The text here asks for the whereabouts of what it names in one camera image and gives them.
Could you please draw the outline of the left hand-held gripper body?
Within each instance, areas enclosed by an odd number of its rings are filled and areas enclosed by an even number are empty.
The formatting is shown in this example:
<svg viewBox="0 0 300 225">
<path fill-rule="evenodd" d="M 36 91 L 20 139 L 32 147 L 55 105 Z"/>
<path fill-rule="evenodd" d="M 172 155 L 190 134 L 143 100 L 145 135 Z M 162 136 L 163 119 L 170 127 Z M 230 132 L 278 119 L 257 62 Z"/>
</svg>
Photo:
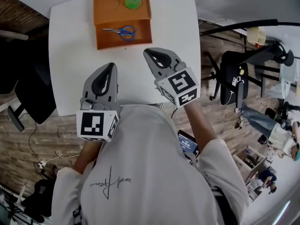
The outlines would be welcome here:
<svg viewBox="0 0 300 225">
<path fill-rule="evenodd" d="M 121 107 L 81 102 L 76 112 L 77 136 L 86 141 L 110 142 L 120 120 Z"/>
</svg>

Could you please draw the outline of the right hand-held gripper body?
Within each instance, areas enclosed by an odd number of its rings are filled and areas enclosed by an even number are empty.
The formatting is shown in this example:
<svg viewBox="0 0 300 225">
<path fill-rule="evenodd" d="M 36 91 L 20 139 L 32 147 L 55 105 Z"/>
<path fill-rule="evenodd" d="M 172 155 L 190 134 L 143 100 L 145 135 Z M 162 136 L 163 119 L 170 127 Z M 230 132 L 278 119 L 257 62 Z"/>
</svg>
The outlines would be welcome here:
<svg viewBox="0 0 300 225">
<path fill-rule="evenodd" d="M 191 67 L 177 71 L 155 84 L 162 96 L 176 107 L 182 107 L 200 97 L 200 84 Z"/>
</svg>

